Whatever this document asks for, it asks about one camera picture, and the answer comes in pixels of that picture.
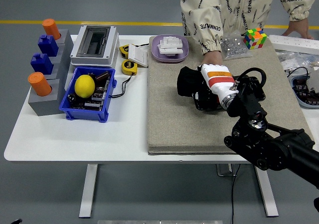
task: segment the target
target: gray felt mat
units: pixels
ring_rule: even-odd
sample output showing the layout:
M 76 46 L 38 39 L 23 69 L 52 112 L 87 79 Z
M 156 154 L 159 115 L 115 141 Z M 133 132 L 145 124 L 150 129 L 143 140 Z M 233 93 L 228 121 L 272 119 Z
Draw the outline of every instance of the gray felt mat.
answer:
M 226 111 L 198 111 L 192 98 L 177 94 L 176 82 L 182 67 L 192 69 L 200 64 L 200 46 L 186 37 L 189 54 L 180 63 L 157 61 L 149 49 L 148 77 L 148 146 L 149 154 L 226 154 L 233 153 L 223 142 L 231 134 L 238 118 L 230 118 Z M 269 123 L 289 129 L 304 128 L 311 136 L 306 119 L 295 98 L 285 72 L 269 39 L 264 46 L 251 51 L 253 57 L 225 61 L 234 76 L 251 67 L 259 67 L 267 74 L 264 86 L 266 99 L 261 106 L 268 113 Z M 260 79 L 259 73 L 251 76 Z

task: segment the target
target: yellow floor line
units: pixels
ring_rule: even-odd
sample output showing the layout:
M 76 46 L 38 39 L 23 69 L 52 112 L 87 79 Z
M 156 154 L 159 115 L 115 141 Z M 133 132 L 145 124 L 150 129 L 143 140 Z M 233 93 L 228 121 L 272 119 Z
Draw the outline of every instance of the yellow floor line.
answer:
M 181 22 L 143 22 L 143 21 L 55 21 L 63 25 L 114 25 L 114 26 L 183 26 Z M 0 20 L 0 24 L 42 24 L 42 20 Z M 265 25 L 264 28 L 287 29 L 287 25 Z M 319 26 L 309 26 L 319 30 Z

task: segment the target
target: purple tray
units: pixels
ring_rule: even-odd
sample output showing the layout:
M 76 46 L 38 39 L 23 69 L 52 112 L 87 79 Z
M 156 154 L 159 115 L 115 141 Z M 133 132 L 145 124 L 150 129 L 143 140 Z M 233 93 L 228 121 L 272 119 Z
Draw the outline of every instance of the purple tray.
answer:
M 174 56 L 165 56 L 164 54 L 160 54 L 158 45 L 160 43 L 160 40 L 163 40 L 163 38 L 165 36 L 175 36 L 175 37 L 181 39 L 182 43 L 183 43 L 183 48 L 182 48 L 183 49 L 183 53 L 176 54 Z M 188 41 L 186 40 L 185 37 L 179 36 L 179 35 L 159 35 L 159 36 L 156 36 L 153 39 L 153 42 L 152 42 L 152 54 L 153 54 L 155 59 L 157 59 L 158 61 L 161 61 L 161 62 L 165 62 L 165 63 L 178 63 L 178 62 L 181 62 L 188 55 Z

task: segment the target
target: yellow tape measure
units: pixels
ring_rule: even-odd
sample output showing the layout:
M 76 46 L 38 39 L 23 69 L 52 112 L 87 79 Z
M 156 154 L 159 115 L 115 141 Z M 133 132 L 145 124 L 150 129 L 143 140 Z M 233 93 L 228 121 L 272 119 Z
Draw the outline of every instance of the yellow tape measure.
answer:
M 129 57 L 129 45 L 120 46 L 119 50 L 123 58 L 127 59 Z
M 138 72 L 138 64 L 130 61 L 130 60 L 125 60 L 122 62 L 122 72 L 125 75 L 132 75 L 134 73 L 134 75 L 137 74 Z

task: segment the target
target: yellow lemon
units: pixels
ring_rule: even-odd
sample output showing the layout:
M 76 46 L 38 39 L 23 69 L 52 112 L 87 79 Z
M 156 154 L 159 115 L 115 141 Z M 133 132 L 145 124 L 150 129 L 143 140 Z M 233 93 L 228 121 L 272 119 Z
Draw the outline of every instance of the yellow lemon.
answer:
M 74 90 L 79 97 L 89 98 L 95 90 L 94 80 L 89 75 L 82 75 L 75 81 Z

